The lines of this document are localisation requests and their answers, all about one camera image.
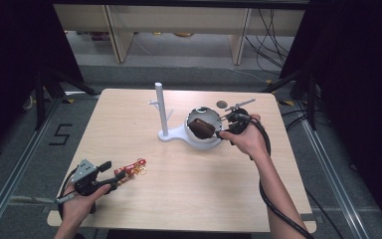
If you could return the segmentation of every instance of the white pole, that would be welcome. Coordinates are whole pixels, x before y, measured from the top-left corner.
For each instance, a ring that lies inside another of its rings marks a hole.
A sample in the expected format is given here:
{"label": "white pole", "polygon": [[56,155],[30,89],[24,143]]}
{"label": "white pole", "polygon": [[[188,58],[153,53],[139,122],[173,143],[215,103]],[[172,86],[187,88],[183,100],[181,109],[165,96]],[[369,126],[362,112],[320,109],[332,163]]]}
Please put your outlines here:
{"label": "white pole", "polygon": [[159,105],[160,121],[162,123],[163,136],[167,136],[168,135],[167,119],[166,119],[166,109],[164,106],[162,84],[156,83],[156,84],[154,84],[154,86],[156,88],[157,104]]}

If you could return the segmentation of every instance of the light wood tabletop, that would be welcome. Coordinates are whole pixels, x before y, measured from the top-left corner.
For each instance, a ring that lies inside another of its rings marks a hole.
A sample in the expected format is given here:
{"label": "light wood tabletop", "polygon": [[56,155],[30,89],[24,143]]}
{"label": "light wood tabletop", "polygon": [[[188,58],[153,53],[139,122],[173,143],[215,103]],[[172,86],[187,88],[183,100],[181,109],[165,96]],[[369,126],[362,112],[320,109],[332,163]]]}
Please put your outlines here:
{"label": "light wood tabletop", "polygon": [[[197,107],[229,107],[256,99],[243,106],[261,115],[272,144],[272,159],[300,214],[311,215],[300,174],[290,147],[275,97],[271,94],[163,91],[166,111],[173,113],[170,128],[182,125]],[[117,190],[96,203],[96,213],[85,227],[213,232],[269,232],[267,207],[259,192],[259,175],[254,163],[235,146],[223,140],[209,150],[193,148],[184,141],[162,142],[159,112],[149,105],[156,100],[153,90],[104,90],[95,106],[73,162],[72,171],[87,159],[94,165],[111,160],[112,168],[97,180],[113,177],[113,170],[147,161],[147,173],[134,175]],[[58,211],[48,217],[59,226]],[[314,221],[305,221],[309,232]]]}

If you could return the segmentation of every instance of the forearm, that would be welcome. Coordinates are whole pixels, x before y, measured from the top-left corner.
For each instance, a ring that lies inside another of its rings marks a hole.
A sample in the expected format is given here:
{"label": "forearm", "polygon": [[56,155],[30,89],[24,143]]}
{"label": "forearm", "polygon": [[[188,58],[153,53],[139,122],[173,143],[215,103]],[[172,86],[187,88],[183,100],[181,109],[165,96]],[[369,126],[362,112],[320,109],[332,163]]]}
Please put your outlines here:
{"label": "forearm", "polygon": [[[270,202],[281,213],[305,229],[305,225],[300,219],[299,213],[282,183],[271,158],[265,153],[257,153],[252,155],[252,159],[259,170],[262,187]],[[295,229],[276,216],[271,209],[268,209],[268,215],[274,238],[303,238]]]}
{"label": "forearm", "polygon": [[81,224],[70,222],[69,220],[63,221],[55,235],[55,239],[73,239],[80,225]]}

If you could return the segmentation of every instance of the white plastic holder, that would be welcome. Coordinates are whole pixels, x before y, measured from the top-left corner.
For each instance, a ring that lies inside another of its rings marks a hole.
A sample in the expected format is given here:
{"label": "white plastic holder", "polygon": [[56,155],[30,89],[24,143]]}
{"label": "white plastic holder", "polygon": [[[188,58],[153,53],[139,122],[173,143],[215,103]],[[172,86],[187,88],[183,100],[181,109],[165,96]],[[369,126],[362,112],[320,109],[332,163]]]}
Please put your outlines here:
{"label": "white plastic holder", "polygon": [[185,125],[185,123],[177,128],[168,128],[162,84],[156,83],[154,85],[157,94],[157,102],[151,101],[150,104],[156,105],[157,109],[159,110],[162,130],[159,131],[158,136],[161,141],[168,142],[172,140],[182,140],[190,144],[191,146],[202,150],[211,149],[221,142],[219,138],[216,138],[215,140],[212,140],[210,142],[197,142],[195,139],[192,139],[190,136],[188,136],[188,133],[186,131],[187,126]]}

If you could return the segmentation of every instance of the hand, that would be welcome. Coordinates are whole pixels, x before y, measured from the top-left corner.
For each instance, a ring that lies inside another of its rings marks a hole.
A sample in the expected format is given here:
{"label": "hand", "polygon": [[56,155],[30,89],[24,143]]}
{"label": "hand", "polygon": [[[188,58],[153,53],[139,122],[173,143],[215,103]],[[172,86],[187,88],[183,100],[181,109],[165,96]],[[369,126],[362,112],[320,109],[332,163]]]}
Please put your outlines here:
{"label": "hand", "polygon": [[[251,118],[260,120],[259,115],[250,115]],[[257,154],[269,156],[266,142],[259,130],[249,122],[247,128],[240,134],[233,134],[228,131],[221,131],[220,136],[233,142],[237,148],[250,157]]]}
{"label": "hand", "polygon": [[[64,203],[64,221],[70,221],[74,225],[81,225],[83,220],[90,214],[92,206],[96,200],[101,198],[110,189],[106,184],[100,187],[95,193],[89,196],[76,195],[73,199]],[[69,184],[65,193],[74,191],[74,186]]]}

